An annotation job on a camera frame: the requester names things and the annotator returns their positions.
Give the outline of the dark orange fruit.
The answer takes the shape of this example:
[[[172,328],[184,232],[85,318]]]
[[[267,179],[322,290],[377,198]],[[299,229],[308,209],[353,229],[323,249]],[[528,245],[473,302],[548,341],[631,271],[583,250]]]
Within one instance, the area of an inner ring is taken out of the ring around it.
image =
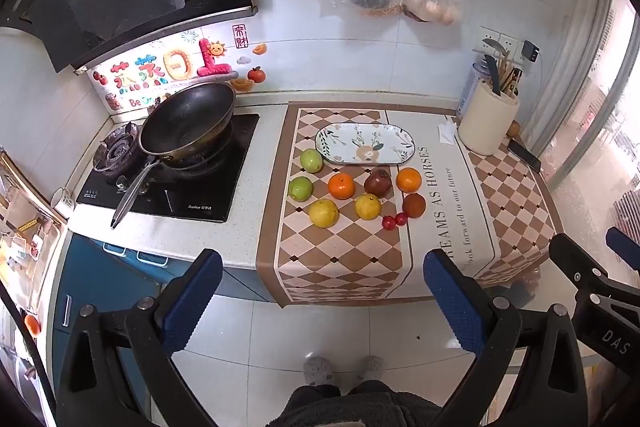
[[[426,200],[419,193],[411,193],[405,196],[402,202],[402,211],[411,219],[420,218],[426,210]]]

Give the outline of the red cherry tomato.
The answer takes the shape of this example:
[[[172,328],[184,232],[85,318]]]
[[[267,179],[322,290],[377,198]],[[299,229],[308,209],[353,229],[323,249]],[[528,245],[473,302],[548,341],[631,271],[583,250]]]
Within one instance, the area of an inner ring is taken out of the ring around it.
[[[392,231],[396,228],[396,221],[393,216],[385,216],[382,220],[382,227],[387,231]]]
[[[408,216],[404,212],[397,213],[395,222],[398,227],[403,227],[408,222]]]

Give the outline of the bright orange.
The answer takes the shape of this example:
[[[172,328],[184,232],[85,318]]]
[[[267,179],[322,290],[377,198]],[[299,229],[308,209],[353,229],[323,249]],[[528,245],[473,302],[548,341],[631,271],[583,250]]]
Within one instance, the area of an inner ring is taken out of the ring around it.
[[[416,193],[422,185],[421,173],[411,167],[401,168],[396,176],[396,185],[402,193]]]

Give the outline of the green fruit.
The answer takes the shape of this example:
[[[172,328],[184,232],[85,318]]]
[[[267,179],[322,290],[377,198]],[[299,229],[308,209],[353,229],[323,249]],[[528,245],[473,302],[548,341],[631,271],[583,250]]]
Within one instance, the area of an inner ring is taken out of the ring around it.
[[[306,172],[317,173],[323,168],[323,157],[315,148],[307,148],[299,156],[300,167]]]
[[[306,202],[314,193],[314,184],[306,176],[296,176],[288,182],[288,196],[295,202]]]

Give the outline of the yellow lemon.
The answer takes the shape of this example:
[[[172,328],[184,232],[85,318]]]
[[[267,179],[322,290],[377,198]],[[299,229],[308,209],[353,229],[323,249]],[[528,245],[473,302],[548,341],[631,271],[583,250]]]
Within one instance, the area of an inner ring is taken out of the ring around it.
[[[364,193],[355,200],[355,211],[362,220],[374,220],[380,215],[381,209],[382,204],[374,194]]]
[[[309,206],[308,216],[315,227],[328,229],[337,222],[340,217],[340,210],[338,210],[333,200],[322,198]]]

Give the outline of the dark red pomegranate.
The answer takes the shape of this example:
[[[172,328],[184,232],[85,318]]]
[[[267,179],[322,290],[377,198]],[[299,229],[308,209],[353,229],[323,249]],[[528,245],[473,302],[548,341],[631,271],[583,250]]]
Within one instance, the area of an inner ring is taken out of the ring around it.
[[[378,198],[383,198],[392,189],[390,173],[385,169],[374,169],[364,182],[364,191]]]

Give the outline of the orange tangerine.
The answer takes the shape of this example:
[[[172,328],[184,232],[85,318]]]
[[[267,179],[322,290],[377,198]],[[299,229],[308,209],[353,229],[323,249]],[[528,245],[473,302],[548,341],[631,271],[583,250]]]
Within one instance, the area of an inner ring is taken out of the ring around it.
[[[331,176],[328,182],[329,194],[337,200],[351,199],[356,192],[356,186],[352,176],[338,172]]]

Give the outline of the black smartphone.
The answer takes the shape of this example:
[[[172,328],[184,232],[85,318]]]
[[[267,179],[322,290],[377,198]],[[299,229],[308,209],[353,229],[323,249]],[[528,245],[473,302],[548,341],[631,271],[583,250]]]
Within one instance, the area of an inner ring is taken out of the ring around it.
[[[511,139],[508,144],[508,150],[510,150],[510,152],[514,155],[518,156],[518,158],[524,161],[526,165],[529,165],[529,168],[532,169],[533,172],[540,173],[540,159],[533,153],[530,153],[524,145],[518,143],[518,141],[514,139]]]

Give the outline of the cream utensil holder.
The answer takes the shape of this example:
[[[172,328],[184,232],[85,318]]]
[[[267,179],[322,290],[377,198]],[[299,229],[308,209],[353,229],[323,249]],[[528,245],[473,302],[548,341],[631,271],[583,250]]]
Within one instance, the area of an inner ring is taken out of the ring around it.
[[[520,100],[506,93],[495,94],[480,82],[458,128],[462,143],[474,153],[494,155],[520,108]]]

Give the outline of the white folded tissue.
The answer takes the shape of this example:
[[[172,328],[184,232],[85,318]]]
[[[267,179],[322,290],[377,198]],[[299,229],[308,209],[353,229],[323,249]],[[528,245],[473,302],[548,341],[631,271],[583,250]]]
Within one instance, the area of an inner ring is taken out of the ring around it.
[[[457,126],[456,124],[446,118],[438,126],[438,139],[442,144],[454,145],[457,143]]]

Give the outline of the black power adapter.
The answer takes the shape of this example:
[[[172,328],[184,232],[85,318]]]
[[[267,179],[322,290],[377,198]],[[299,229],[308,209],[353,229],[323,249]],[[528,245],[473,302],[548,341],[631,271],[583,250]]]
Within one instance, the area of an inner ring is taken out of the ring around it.
[[[521,49],[521,57],[525,58],[526,61],[531,63],[535,63],[539,56],[539,48],[535,43],[532,43],[529,40],[524,40],[522,49]]]

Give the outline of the white spray can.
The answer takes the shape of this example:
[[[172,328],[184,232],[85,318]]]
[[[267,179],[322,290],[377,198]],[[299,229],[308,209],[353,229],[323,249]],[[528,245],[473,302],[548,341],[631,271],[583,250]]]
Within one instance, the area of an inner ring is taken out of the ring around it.
[[[480,60],[472,64],[468,78],[466,78],[460,100],[456,109],[456,116],[461,119],[468,109],[473,98],[477,86],[482,82],[490,79],[490,72],[486,64],[486,60]]]

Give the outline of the checkered brown table mat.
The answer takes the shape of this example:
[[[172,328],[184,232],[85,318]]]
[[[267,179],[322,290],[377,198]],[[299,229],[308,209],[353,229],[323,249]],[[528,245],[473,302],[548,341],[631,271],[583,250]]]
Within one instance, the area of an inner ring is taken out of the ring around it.
[[[483,156],[458,139],[440,143],[437,126],[446,118],[454,122],[443,110],[409,106],[295,104],[286,110],[256,255],[257,273],[277,303],[369,306],[425,299],[430,293],[422,263],[434,248],[484,287],[514,282],[547,259],[562,225],[544,180],[506,146]],[[400,165],[336,165],[323,158],[317,173],[300,167],[300,154],[316,148],[317,132],[345,122],[401,127],[412,136],[416,153]],[[426,210],[387,231],[383,218],[403,212],[408,195],[396,185],[405,167],[421,173],[416,193],[426,200]],[[362,220],[355,200],[367,193],[363,185],[374,169],[387,170],[393,186],[379,198],[380,215]],[[329,179],[338,172],[354,179],[351,199],[329,194]],[[288,196],[288,182],[296,176],[314,184],[306,202]],[[328,229],[315,227],[308,216],[309,206],[322,198],[340,210]]]

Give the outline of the oval floral ceramic plate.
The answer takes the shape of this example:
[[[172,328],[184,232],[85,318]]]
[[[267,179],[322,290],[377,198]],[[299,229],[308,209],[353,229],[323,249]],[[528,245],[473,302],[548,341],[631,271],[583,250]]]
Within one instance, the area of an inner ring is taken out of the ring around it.
[[[329,124],[317,132],[314,144],[336,165],[400,165],[416,153],[412,136],[393,124]]]

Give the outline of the colourful wall stickers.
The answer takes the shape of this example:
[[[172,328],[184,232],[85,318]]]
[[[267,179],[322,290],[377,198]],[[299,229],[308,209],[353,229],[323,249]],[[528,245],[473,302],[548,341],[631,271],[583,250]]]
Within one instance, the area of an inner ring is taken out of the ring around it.
[[[88,76],[115,115],[149,107],[204,80],[250,91],[266,80],[260,62],[266,53],[267,45],[250,38],[247,24],[211,24],[137,46],[90,68]]]

